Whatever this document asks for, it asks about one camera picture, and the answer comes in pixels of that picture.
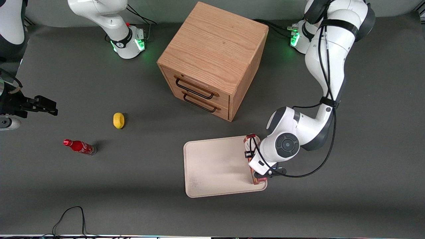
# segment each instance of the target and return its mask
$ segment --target bottle label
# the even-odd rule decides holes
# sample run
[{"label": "bottle label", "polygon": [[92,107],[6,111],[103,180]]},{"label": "bottle label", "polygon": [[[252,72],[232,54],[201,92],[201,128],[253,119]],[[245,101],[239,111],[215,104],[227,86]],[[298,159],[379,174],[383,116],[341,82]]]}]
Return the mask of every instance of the bottle label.
[{"label": "bottle label", "polygon": [[91,154],[91,153],[93,153],[93,146],[91,146],[89,144],[86,144],[84,142],[81,142],[81,143],[82,143],[82,149],[80,151],[78,151],[79,153],[82,153],[82,154]]}]

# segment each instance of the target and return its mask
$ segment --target green led light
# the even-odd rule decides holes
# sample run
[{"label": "green led light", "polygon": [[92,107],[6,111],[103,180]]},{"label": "green led light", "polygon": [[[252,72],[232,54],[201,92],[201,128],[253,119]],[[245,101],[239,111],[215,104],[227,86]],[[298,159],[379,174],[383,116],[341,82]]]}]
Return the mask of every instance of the green led light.
[{"label": "green led light", "polygon": [[113,51],[114,51],[114,52],[116,52],[115,46],[113,45],[112,41],[110,41],[110,42],[111,42],[110,44],[111,44],[111,45],[112,45],[112,47],[113,47]]},{"label": "green led light", "polygon": [[299,38],[300,38],[300,34],[296,33],[295,36],[293,36],[291,39],[291,45],[296,46]]},{"label": "green led light", "polygon": [[134,39],[134,42],[136,43],[137,47],[140,51],[143,51],[145,48],[145,43],[143,40]]}]

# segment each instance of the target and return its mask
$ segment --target red bottle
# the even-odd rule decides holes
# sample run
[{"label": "red bottle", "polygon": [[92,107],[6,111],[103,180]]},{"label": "red bottle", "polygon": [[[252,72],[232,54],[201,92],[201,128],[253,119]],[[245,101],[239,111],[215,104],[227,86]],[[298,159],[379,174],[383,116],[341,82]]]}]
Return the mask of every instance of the red bottle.
[{"label": "red bottle", "polygon": [[77,153],[87,154],[90,156],[96,153],[96,147],[79,140],[72,141],[70,139],[65,139],[63,141],[63,145],[72,148],[72,150]]}]

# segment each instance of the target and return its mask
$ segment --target drawer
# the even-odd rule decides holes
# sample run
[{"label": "drawer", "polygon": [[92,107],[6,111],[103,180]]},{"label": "drawer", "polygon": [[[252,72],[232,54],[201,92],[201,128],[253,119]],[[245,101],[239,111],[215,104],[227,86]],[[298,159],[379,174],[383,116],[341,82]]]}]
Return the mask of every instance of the drawer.
[{"label": "drawer", "polygon": [[211,102],[214,105],[229,108],[229,95],[217,90],[208,89],[208,86],[203,87],[195,84],[188,77],[169,68],[163,67],[162,69],[174,93],[185,91],[191,95],[196,95],[204,102]]},{"label": "drawer", "polygon": [[177,91],[174,92],[175,97],[184,100],[185,102],[196,106],[198,108],[203,109],[206,112],[210,112],[211,114],[218,116],[222,119],[228,120],[229,119],[229,110],[227,108],[213,105],[209,102],[206,102],[206,100],[199,98],[191,93],[188,93],[186,91]]}]

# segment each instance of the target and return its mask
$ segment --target bottle cap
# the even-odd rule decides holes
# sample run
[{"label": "bottle cap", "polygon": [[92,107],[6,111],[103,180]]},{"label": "bottle cap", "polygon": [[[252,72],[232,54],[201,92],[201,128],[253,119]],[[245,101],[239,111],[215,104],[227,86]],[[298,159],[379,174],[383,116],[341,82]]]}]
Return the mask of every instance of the bottle cap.
[{"label": "bottle cap", "polygon": [[65,139],[65,140],[63,141],[63,145],[65,145],[65,146],[71,146],[71,145],[72,145],[72,140],[70,140],[70,139]]}]

